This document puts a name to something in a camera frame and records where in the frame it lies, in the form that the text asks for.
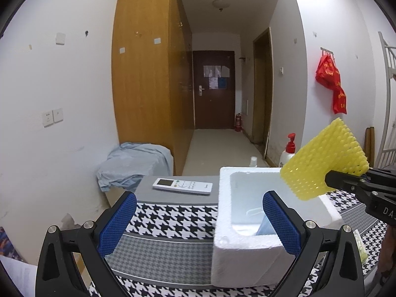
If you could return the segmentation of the green snack packet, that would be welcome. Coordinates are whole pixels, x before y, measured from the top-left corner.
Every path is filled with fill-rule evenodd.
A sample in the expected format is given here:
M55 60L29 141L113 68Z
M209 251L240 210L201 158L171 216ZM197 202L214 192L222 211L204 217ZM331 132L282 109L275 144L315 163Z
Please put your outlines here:
M360 236L360 233L358 231L358 229L355 229L353 231L354 234L354 238L356 240L356 244L357 244L357 248L358 248L358 252L360 255L360 261L362 265L365 265L365 263L367 262L369 255L367 253L367 250L365 248L365 244L363 243L362 237Z

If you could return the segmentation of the white styrofoam box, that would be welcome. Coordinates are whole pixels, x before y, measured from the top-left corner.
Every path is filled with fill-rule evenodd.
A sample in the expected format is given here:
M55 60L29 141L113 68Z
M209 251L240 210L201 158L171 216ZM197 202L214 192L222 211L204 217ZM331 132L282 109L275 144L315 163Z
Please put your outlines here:
M279 168L222 167L218 217L214 235L211 284L221 288L275 286L294 256L277 235L256 235L264 217L262 197L275 191L303 220L339 229L343 220L326 195L298 199L280 176Z

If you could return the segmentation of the white metal bed ladder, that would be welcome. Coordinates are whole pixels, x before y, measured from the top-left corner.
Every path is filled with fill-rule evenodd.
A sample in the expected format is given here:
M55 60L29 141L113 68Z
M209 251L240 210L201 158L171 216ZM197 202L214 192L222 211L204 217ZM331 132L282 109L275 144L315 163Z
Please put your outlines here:
M379 31L379 40L385 66L385 116L379 151L375 160L376 168L395 164L395 119L391 124L392 104L395 104L395 46L389 45Z

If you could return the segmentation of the white red pump bottle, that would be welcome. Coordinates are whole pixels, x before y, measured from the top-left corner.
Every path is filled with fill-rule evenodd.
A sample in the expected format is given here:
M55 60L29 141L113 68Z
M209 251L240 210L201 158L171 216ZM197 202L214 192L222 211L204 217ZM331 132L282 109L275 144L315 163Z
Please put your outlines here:
M295 155L295 133L288 135L289 141L286 144L285 150L281 153L278 167L282 168Z

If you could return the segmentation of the houndstooth patterned table cloth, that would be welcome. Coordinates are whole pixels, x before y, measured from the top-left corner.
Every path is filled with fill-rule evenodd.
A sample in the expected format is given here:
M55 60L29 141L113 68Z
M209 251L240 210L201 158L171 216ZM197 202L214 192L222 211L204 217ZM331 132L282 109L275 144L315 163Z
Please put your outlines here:
M262 197L275 190L304 220L362 237L374 272L386 225L346 192L298 200L276 168L226 170L208 176L209 195L156 190L146 176L136 189L138 207L114 252L110 268L132 296L266 296L293 256L276 235L259 235Z

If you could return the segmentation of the grey blue cloth heap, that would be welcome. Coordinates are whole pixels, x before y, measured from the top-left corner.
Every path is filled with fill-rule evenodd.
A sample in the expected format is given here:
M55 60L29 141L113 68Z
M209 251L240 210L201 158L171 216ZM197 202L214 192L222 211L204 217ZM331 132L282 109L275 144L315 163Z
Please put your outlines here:
M145 176L172 176L174 158L161 145L125 142L113 149L99 166L97 181L102 192L112 187L134 191Z

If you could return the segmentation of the red hanging bag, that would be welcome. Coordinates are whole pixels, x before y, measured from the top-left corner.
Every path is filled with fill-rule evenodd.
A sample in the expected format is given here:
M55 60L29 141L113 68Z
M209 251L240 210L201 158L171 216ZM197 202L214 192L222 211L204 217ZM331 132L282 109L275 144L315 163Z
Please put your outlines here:
M330 52L322 51L322 56L316 70L316 81L333 93L333 113L335 115L346 115L346 94L341 86L340 72L336 66L334 56Z

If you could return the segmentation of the white remote control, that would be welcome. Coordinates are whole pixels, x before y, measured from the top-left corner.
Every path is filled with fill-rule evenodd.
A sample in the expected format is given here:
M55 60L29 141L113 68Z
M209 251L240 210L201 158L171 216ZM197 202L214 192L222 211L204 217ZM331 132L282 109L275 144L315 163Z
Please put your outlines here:
M153 183L152 187L153 189L167 192L177 192L193 195L210 195L213 184L210 182L158 178Z

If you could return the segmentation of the red fire extinguisher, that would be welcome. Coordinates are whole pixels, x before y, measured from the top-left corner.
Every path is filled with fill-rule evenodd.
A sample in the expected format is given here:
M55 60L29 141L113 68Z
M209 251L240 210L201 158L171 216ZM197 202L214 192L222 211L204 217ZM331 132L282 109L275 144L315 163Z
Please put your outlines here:
M242 114L238 113L235 119L235 131L241 132L242 130Z

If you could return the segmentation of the wooden side door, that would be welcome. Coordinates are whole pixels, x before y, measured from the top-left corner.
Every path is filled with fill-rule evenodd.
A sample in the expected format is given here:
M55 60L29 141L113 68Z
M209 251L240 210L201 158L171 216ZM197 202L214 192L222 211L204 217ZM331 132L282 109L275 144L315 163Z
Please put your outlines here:
M271 130L273 99L273 63L271 29L253 41L254 106L252 119L252 142L262 155L267 151Z

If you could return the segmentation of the dark brown entrance door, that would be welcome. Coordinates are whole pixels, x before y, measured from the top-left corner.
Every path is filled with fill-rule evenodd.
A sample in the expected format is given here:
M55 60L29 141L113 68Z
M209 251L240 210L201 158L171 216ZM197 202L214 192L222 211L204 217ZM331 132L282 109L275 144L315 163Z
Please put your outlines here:
M193 52L196 129L232 129L236 104L235 52Z

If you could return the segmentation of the wooden wardrobe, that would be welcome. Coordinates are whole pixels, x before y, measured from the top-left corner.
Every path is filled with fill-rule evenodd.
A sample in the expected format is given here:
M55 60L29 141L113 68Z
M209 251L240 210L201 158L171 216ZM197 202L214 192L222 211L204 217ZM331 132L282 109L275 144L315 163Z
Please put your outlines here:
M181 0L118 0L111 74L119 141L168 148L176 175L193 135L191 43Z

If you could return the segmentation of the ceiling lamp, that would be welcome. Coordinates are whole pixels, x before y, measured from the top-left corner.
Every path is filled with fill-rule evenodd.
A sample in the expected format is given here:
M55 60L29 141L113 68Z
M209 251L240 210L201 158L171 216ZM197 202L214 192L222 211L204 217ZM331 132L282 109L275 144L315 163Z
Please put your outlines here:
M220 12L222 12L224 9L229 8L230 3L225 1L225 0L213 0L212 5L214 8L218 9Z

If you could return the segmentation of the white wall socket pair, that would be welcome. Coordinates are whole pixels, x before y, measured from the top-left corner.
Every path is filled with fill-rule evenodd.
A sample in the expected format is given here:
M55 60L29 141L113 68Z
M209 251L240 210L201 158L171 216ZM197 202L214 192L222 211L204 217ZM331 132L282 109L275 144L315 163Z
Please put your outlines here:
M63 108L47 111L42 113L43 127L49 127L64 120Z

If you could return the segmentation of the white wall switch plate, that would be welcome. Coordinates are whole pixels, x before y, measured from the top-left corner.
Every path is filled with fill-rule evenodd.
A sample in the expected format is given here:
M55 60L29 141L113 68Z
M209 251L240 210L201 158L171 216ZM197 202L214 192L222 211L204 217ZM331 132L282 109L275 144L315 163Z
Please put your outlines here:
M55 39L56 45L63 46L65 45L65 41L66 41L66 34L58 32L56 34L56 39Z

